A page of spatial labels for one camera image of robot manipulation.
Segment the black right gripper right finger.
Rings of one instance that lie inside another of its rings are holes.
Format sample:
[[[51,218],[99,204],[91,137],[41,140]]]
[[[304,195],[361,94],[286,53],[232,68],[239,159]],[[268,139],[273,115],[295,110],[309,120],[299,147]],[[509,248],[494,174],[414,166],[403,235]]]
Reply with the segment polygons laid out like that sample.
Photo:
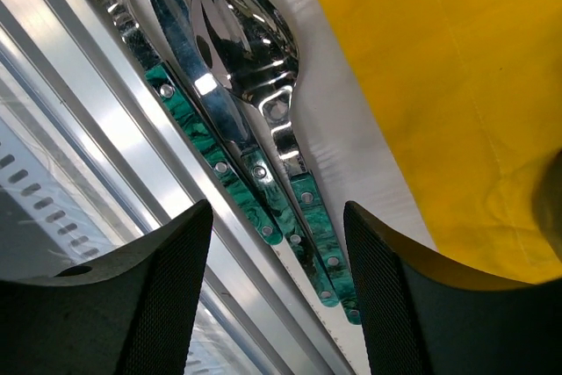
[[[559,280],[475,270],[353,201],[343,218],[372,373],[560,373]]]

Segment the spoon with green handle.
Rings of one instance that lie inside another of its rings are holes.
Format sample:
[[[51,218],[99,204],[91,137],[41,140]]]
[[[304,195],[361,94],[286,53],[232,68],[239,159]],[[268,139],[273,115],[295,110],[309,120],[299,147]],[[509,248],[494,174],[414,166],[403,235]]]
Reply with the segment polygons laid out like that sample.
[[[270,0],[190,0],[190,9],[192,31],[210,72],[262,115],[346,318],[360,324],[348,265],[293,130],[299,48],[290,26]]]

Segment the yellow Pikachu cloth placemat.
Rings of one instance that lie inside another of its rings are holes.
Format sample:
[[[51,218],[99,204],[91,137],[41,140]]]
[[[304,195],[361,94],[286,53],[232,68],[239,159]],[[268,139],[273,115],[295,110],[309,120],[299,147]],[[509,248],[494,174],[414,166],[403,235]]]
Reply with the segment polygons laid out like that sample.
[[[561,275],[561,0],[319,0],[437,249]]]

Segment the knife with green handle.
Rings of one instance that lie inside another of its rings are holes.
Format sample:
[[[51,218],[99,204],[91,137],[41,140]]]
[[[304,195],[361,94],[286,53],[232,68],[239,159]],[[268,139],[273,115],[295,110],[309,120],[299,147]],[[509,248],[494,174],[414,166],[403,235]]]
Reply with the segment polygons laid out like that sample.
[[[328,274],[307,230],[293,211],[285,189],[256,140],[240,106],[209,74],[196,49],[191,32],[190,12],[184,0],[149,0],[157,22],[169,43],[187,84],[187,93],[212,134],[234,161],[233,167],[249,183],[258,201],[265,206],[291,245],[292,253],[324,306],[341,303],[334,277]]]

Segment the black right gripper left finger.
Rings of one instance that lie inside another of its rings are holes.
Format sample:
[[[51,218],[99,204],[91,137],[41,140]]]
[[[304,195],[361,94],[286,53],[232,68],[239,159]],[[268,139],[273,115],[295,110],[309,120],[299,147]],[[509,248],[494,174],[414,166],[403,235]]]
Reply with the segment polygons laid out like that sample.
[[[212,228],[201,200],[56,276],[3,281],[2,373],[183,373]]]

